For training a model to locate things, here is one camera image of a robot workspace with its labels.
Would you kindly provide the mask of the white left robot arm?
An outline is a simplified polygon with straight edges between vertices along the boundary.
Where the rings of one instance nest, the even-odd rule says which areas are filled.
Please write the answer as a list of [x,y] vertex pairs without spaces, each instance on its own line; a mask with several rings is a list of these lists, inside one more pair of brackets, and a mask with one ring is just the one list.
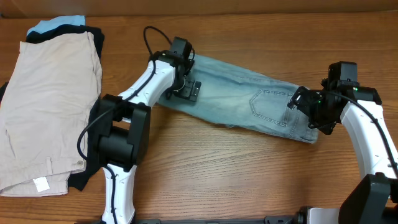
[[168,50],[153,53],[139,79],[118,96],[105,95],[93,124],[93,149],[105,174],[101,223],[133,223],[134,178],[149,146],[152,107],[161,96],[196,101],[199,82],[189,80],[194,64],[191,43],[175,37]]

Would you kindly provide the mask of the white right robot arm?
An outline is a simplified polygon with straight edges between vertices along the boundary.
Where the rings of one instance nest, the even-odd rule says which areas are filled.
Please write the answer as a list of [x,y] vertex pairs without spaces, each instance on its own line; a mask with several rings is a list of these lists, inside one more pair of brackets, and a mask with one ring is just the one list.
[[292,223],[397,223],[397,150],[375,88],[361,86],[357,64],[328,67],[321,90],[299,87],[287,106],[308,117],[308,127],[330,135],[342,124],[353,143],[361,181],[339,208],[302,208]]

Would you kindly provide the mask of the light blue denim shorts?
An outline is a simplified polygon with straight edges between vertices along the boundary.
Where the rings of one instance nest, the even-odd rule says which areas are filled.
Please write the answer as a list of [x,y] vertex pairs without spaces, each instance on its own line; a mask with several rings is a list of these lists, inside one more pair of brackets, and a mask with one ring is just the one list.
[[189,77],[201,82],[195,102],[161,96],[158,103],[229,128],[311,144],[318,139],[318,130],[308,127],[308,117],[287,106],[298,85],[202,55],[196,55]]

